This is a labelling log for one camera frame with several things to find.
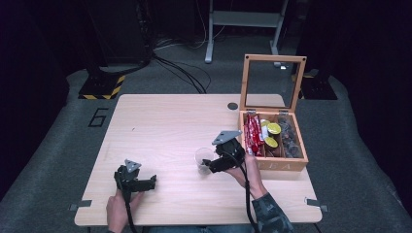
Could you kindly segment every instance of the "person's left hand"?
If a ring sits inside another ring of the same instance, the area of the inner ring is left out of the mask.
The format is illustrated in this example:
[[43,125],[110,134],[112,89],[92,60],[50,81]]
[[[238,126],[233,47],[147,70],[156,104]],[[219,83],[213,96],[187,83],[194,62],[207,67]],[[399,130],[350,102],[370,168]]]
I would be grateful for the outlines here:
[[[143,198],[145,192],[138,192],[134,197],[130,199],[130,212],[133,214],[136,212],[140,201]],[[119,189],[116,190],[116,195],[109,197],[106,206],[107,211],[107,225],[109,230],[121,233],[123,228],[128,223],[128,216],[123,196]]]

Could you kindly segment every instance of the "gray floor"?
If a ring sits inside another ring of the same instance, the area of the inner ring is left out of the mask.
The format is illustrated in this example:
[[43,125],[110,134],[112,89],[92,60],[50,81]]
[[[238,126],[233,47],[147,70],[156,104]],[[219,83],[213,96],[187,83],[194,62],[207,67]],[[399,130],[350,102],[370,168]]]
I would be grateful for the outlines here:
[[[243,37],[216,42],[212,64],[204,63],[206,45],[199,49],[174,46],[155,53],[206,71],[211,78],[208,93],[240,93],[244,53],[270,53],[269,40]],[[289,38],[280,54],[293,54],[295,45],[296,40]],[[182,67],[207,84],[203,71]],[[67,106],[0,203],[1,232],[86,232],[75,225],[76,213],[67,208],[82,199],[119,99],[78,99],[86,77],[86,71],[67,77]],[[299,100],[296,110],[309,175],[318,199],[330,209],[318,226],[323,232],[412,232],[411,217],[401,207],[391,181],[358,135],[345,87],[334,77],[330,83],[338,100]],[[152,61],[126,76],[120,95],[125,93],[197,91]],[[108,109],[100,112],[107,116],[102,127],[87,127],[98,108]],[[294,226],[296,232],[317,232],[313,224]],[[92,227],[91,232],[105,232],[105,228]]]

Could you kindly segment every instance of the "gray sleeve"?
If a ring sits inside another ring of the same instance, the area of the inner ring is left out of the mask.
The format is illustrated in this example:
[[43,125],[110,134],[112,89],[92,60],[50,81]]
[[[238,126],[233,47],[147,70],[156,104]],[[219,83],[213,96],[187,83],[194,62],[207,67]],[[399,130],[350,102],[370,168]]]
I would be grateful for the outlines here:
[[261,233],[293,232],[288,217],[278,206],[270,193],[252,201],[257,215],[257,225]]

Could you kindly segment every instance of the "transparent cup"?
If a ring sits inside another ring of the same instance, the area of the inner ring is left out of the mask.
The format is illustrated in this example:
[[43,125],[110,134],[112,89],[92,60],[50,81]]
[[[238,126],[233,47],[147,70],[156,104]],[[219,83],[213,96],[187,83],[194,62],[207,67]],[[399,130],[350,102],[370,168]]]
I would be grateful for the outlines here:
[[215,153],[207,148],[201,148],[194,153],[194,160],[200,175],[208,175],[211,173],[209,166],[205,164],[205,160],[212,161],[214,158]]

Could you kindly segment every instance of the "wooden table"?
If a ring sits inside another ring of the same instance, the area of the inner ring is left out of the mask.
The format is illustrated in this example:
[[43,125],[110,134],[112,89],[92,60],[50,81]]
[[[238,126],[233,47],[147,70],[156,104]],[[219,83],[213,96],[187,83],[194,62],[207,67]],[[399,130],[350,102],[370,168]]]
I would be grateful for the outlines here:
[[[248,101],[279,101],[263,95]],[[245,190],[225,172],[202,176],[194,152],[215,149],[212,141],[222,130],[238,129],[240,94],[128,94],[116,106],[102,147],[78,209],[80,226],[107,225],[106,203],[116,192],[113,178],[124,160],[142,164],[139,180],[157,175],[154,190],[133,217],[136,225],[213,225],[249,223]],[[305,198],[317,199],[309,175],[302,172],[261,171],[263,183],[292,222],[318,222],[319,208]]]

